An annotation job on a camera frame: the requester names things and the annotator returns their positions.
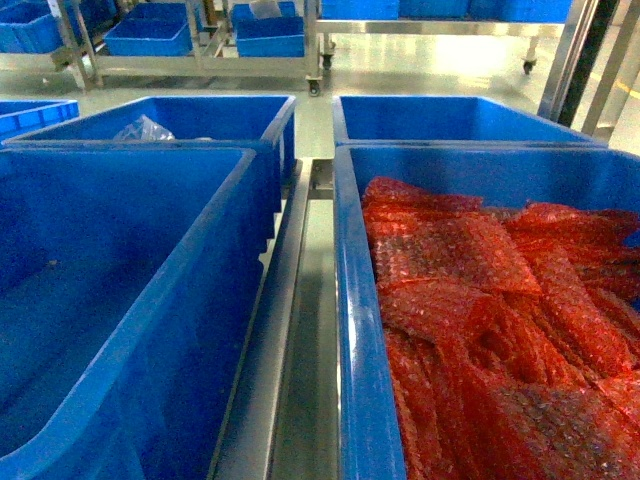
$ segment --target caster wheel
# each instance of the caster wheel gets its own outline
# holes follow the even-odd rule
[[[535,67],[535,66],[536,66],[536,63],[537,63],[537,61],[536,61],[536,60],[534,60],[534,61],[532,61],[532,62],[525,61],[525,62],[524,62],[524,65],[522,65],[522,68],[523,68],[523,70],[524,70],[524,74],[525,74],[525,75],[531,75],[531,72],[532,72],[532,70],[533,70],[533,67]]]
[[[317,80],[309,80],[309,95],[312,97],[320,95],[320,83]]]
[[[333,55],[322,55],[322,68],[325,70],[331,70],[331,60]]]

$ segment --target blue plastic bin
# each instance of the blue plastic bin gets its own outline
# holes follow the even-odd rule
[[[304,20],[282,17],[238,22],[236,46],[241,57],[304,57]]]
[[[405,18],[462,18],[469,0],[400,0],[400,16]]]
[[[89,31],[116,14],[113,0],[84,0],[80,10]],[[80,27],[70,4],[67,14],[79,39]],[[49,53],[61,46],[58,26],[46,2],[13,2],[0,10],[0,52]]]
[[[334,162],[342,478],[406,478],[360,198],[378,175],[486,205],[640,212],[640,158],[605,149],[341,147]]]
[[[0,51],[49,53],[62,46],[51,11],[46,4],[17,3],[0,10]]]
[[[0,140],[71,120],[79,115],[75,100],[0,101]]]
[[[184,3],[139,3],[126,17],[127,20],[163,20],[165,22],[186,23],[187,6]],[[200,14],[196,15],[198,28],[202,29]]]
[[[283,17],[297,17],[296,4],[294,2],[278,2],[280,7],[280,13]],[[251,12],[251,7],[248,3],[236,3],[231,9],[231,24],[235,30],[238,26],[238,22],[248,20],[255,21],[256,17]]]
[[[127,19],[104,36],[111,55],[125,57],[184,57],[192,50],[184,21]]]
[[[286,181],[295,165],[294,108],[295,97],[284,95],[147,97],[58,128],[22,135],[10,140],[10,145],[113,147],[122,144],[113,140],[118,132],[146,115],[175,135],[175,141],[163,145],[251,148],[274,177],[279,172]],[[153,142],[134,141],[126,146],[142,148],[150,144]],[[279,210],[279,184],[271,196],[272,206]]]
[[[571,0],[471,0],[469,15],[475,20],[565,23]]]
[[[262,264],[248,150],[0,152],[0,478],[205,478]]]
[[[325,20],[397,20],[399,0],[322,0]]]
[[[479,97],[335,97],[333,118],[337,145],[402,141],[603,146],[569,128]]]

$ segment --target plastic packaging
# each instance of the plastic packaging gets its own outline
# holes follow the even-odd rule
[[[124,127],[114,140],[175,140],[176,137],[146,115]]]
[[[249,8],[256,20],[279,18],[282,16],[280,6],[276,0],[255,0],[249,3]]]

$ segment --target metal cart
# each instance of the metal cart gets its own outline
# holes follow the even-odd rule
[[[120,57],[106,53],[101,36],[89,36],[78,0],[74,0],[74,13],[81,26],[82,44],[71,33],[67,12],[61,8],[62,0],[48,0],[64,40],[64,46],[50,54],[1,54],[0,69],[31,73],[51,73],[68,66],[82,89],[92,84],[100,86],[104,76],[200,76],[200,77],[283,77],[304,78],[312,96],[320,94],[322,69],[331,68],[335,43],[331,34],[397,34],[397,35],[488,35],[531,38],[524,58],[523,69],[530,74],[536,64],[536,47],[541,37],[561,37],[556,55],[556,67],[550,77],[549,89],[562,90],[576,56],[582,50],[598,0],[575,0],[566,25],[473,21],[353,21],[321,20],[319,0],[305,0],[305,56],[301,58],[225,58],[224,49],[232,44],[228,1],[223,1],[222,20],[218,25],[205,28],[209,32],[201,42],[196,15],[201,8],[199,0],[185,0],[193,52],[185,57]],[[128,10],[127,0],[118,0],[120,14]],[[323,37],[320,49],[319,35]],[[93,77],[83,63],[89,58]]]

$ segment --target stainless steel frame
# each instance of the stainless steel frame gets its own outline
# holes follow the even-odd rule
[[[490,35],[496,37],[559,37],[564,25],[420,20],[318,20],[318,33],[387,35]]]
[[[609,142],[640,73],[640,0],[632,0],[582,132]]]
[[[278,412],[286,401],[298,271],[310,198],[312,160],[298,162],[258,306],[242,374],[212,471],[216,479],[267,480]]]
[[[538,115],[555,122],[569,91],[599,0],[574,0],[565,25]]]

